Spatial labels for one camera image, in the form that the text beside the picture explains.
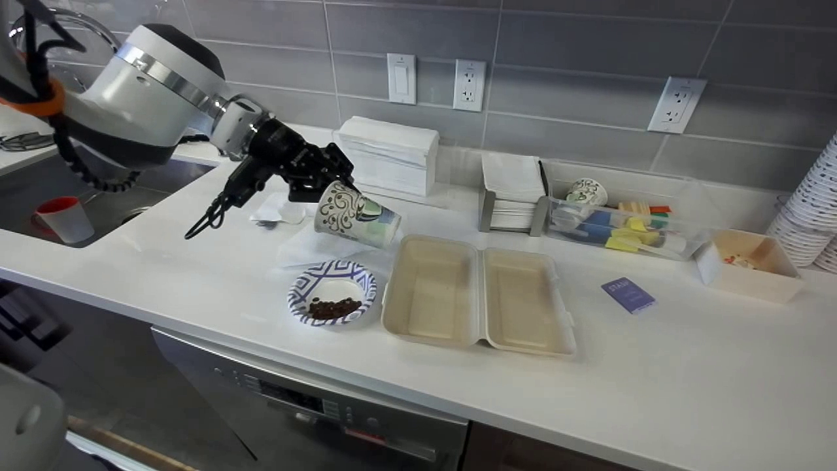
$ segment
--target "robotic arm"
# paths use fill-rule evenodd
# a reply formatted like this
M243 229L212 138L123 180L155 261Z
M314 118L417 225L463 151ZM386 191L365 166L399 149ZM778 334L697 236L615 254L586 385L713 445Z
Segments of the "robotic arm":
M272 176L287 180L289 200L317 200L332 180L352 186L352 165L334 144L311 147L258 102L229 95L220 59L168 24L135 25L84 95L64 92L50 80L45 55L50 47L84 47L39 0L20 3L24 25L28 25L25 57L0 43L0 96L46 119L60 153L76 169L87 169L79 149L128 169L160 165L199 118L212 122L209 142L237 160L225 189L185 238L220 228L221 215L243 207ZM34 20L50 24L58 38L36 43ZM132 177L135 172L123 183L104 183L89 176L101 191L119 191Z

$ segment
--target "tray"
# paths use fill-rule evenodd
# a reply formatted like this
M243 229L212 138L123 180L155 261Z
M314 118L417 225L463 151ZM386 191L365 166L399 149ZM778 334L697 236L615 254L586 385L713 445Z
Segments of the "tray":
M472 263L464 242L408 236L385 299L385 326L420 342L472 346Z
M572 355L574 334L542 254L483 252L487 340L498 351Z

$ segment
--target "counter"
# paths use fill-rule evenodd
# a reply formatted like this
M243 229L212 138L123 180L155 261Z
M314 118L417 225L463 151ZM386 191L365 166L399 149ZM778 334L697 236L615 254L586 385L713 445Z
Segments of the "counter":
M374 310L339 331L297 325L285 296L305 261L349 257L379 276L391 254L319 236L264 229L250 207L221 229L182 240L233 169L212 172L89 249L0 229L0 276L151 322L264 361L319 371L417 405L646 467L812 471L837 463L837 289L806 271L789 305L708 289L683 261L612 254L556 238L481 236L475 198L417 207L408 233L542 252L578 325L574 361L483 346L446 351L385 331ZM602 282L631 276L657 305L624 313Z

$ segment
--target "paper plate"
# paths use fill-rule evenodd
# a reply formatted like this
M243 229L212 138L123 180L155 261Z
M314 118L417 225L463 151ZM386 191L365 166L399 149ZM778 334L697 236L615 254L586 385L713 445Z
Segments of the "paper plate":
M289 289L287 304L297 322L311 326L334 326L334 325L347 325L362 316L372 309L374 296L376 296L376 282L365 267L345 258L332 258L332 261L305 267L304 276L297 276L296 288ZM314 299L319 301L352 299L352 301L360 301L360 305L334 320L314 320L308 313L308 304Z

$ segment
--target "tile backsplash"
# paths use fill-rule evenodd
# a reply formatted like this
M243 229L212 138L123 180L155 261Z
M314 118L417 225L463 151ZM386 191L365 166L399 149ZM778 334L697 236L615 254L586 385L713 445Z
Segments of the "tile backsplash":
M793 189L837 131L835 0L51 0L114 30L169 20L293 122L368 115L441 144ZM385 51L417 57L390 105ZM451 59L487 59L483 112ZM708 88L683 135L648 132L666 75Z

